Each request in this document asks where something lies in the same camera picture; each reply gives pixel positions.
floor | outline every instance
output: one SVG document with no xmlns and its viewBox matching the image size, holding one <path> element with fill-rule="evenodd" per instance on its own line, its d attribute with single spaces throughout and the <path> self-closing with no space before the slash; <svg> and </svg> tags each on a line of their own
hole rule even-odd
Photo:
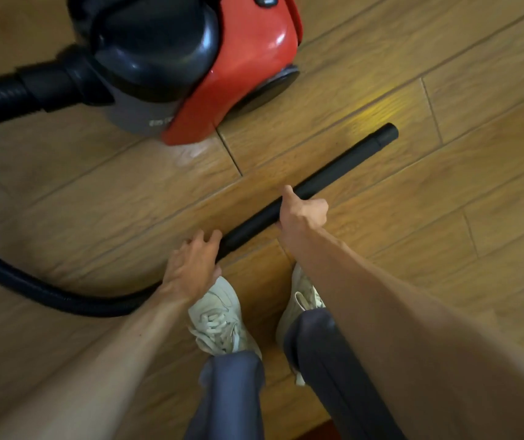
<svg viewBox="0 0 524 440">
<path fill-rule="evenodd" d="M 0 125 L 0 256 L 87 293 L 162 275 L 195 229 L 232 229 L 369 132 L 400 139 L 327 188 L 328 229 L 524 346 L 524 0 L 297 0 L 301 77 L 200 144 L 168 148 L 74 107 Z M 0 73 L 72 40 L 63 0 L 0 0 Z M 264 353 L 267 438 L 327 420 L 273 342 L 293 260 L 269 229 L 224 261 Z M 0 414 L 116 320 L 0 288 Z M 160 350 L 118 439 L 180 438 L 205 355 Z"/>
</svg>

sneaker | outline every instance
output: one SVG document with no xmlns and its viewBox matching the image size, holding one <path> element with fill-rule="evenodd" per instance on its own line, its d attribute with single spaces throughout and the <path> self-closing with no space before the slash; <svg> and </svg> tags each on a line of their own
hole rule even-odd
<svg viewBox="0 0 524 440">
<path fill-rule="evenodd" d="M 189 309 L 197 346 L 210 355 L 225 355 L 253 350 L 262 359 L 260 348 L 242 322 L 242 310 L 236 291 L 219 277 L 205 296 Z"/>
<path fill-rule="evenodd" d="M 321 300 L 317 289 L 313 286 L 310 278 L 302 271 L 302 268 L 297 264 L 293 270 L 293 279 L 291 285 L 291 298 L 288 301 L 287 308 L 282 314 L 279 326 L 276 329 L 276 342 L 282 348 L 284 345 L 284 337 L 287 334 L 288 328 L 299 317 L 301 313 L 306 310 L 319 309 L 325 307 Z M 305 380 L 301 372 L 291 367 L 295 375 L 295 384 L 304 386 Z"/>
</svg>

vacuum cleaner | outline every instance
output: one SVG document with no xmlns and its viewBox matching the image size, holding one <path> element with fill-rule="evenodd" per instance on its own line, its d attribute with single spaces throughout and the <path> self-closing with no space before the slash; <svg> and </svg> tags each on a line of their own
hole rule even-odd
<svg viewBox="0 0 524 440">
<path fill-rule="evenodd" d="M 298 76 L 294 0 L 67 0 L 76 44 L 53 61 L 0 76 L 0 123 L 84 103 L 117 126 L 167 145 L 199 142 Z M 297 185 L 309 199 L 398 138 L 386 124 Z M 222 238 L 217 260 L 279 219 L 281 199 Z M 0 259 L 0 285 L 60 311 L 118 317 L 160 285 L 116 297 L 61 290 Z"/>
</svg>

gray pants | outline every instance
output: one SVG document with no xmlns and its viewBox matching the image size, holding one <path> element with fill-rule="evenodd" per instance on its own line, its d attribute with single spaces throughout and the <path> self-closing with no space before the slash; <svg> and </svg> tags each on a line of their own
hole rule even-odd
<svg viewBox="0 0 524 440">
<path fill-rule="evenodd" d="M 326 309 L 303 312 L 289 328 L 283 348 L 343 438 L 405 438 Z M 205 395 L 186 440 L 264 438 L 258 398 L 264 367 L 256 354 L 212 357 L 199 381 Z"/>
</svg>

black wheel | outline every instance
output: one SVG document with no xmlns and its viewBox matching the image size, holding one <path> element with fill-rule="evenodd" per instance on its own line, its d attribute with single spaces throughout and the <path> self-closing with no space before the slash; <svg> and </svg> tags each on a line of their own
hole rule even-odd
<svg viewBox="0 0 524 440">
<path fill-rule="evenodd" d="M 256 88 L 245 95 L 233 108 L 227 113 L 226 119 L 238 117 L 247 112 L 253 111 L 268 103 L 273 98 L 286 90 L 299 76 L 297 66 L 290 64 L 278 74 L 268 80 L 263 81 Z"/>
</svg>

